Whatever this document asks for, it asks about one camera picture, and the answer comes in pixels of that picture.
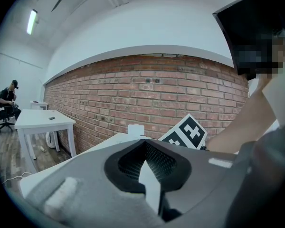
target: ceiling light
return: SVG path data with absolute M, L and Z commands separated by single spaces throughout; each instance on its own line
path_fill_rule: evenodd
M 36 19 L 36 15 L 37 15 L 37 11 L 36 10 L 32 10 L 29 16 L 29 20 L 28 20 L 28 29 L 27 29 L 27 33 L 30 35 L 32 33 L 33 30 L 33 25 L 35 23 L 35 19 Z

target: office chair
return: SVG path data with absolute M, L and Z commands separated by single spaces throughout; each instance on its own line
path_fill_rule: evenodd
M 11 107 L 12 107 L 11 105 L 3 106 L 0 103 L 0 120 L 3 120 L 3 123 L 0 123 L 0 133 L 1 133 L 1 129 L 5 126 L 8 127 L 11 131 L 13 131 L 10 125 L 15 125 L 15 124 L 8 123 L 8 121 L 10 120 L 9 117 L 12 117 L 14 115 L 13 113 L 11 114 L 8 113 L 8 109 L 10 109 Z

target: man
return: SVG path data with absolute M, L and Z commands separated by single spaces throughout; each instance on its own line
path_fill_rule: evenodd
M 15 89 L 18 89 L 18 82 L 16 79 L 14 79 L 10 86 L 8 88 L 5 88 L 4 90 L 2 90 L 0 92 L 0 103 L 3 106 L 7 106 L 7 105 L 14 105 L 14 102 L 17 98 L 17 96 L 15 95 Z M 14 114 L 16 120 L 18 119 L 19 115 L 21 113 L 21 110 L 16 108 L 16 107 L 11 107 L 8 109 L 8 114 Z

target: wooden floor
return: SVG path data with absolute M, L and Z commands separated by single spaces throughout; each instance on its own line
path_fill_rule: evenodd
M 21 176 L 24 172 L 29 172 L 23 154 L 21 152 L 20 142 L 17 131 L 11 126 L 13 132 L 8 127 L 4 127 L 0 133 L 0 179 L 4 182 L 8 178 Z M 34 160 L 36 169 L 38 171 L 45 170 L 65 160 L 70 159 L 70 156 L 60 148 L 60 152 L 56 149 L 50 149 L 47 146 L 45 133 L 31 135 L 31 141 L 36 156 Z M 40 146 L 46 149 L 46 152 L 40 150 Z M 20 194 L 18 182 L 21 178 L 9 180 L 4 184 L 4 187 L 12 189 L 14 192 Z

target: brick wall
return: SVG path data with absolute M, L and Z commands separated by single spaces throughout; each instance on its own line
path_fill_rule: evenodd
M 143 124 L 145 135 L 158 139 L 188 113 L 205 127 L 209 139 L 240 112 L 248 85 L 233 68 L 210 60 L 141 55 L 68 72 L 46 85 L 44 98 L 49 109 L 76 120 L 74 139 L 80 153 L 126 133 L 128 124 Z M 66 131 L 59 138 L 68 149 Z

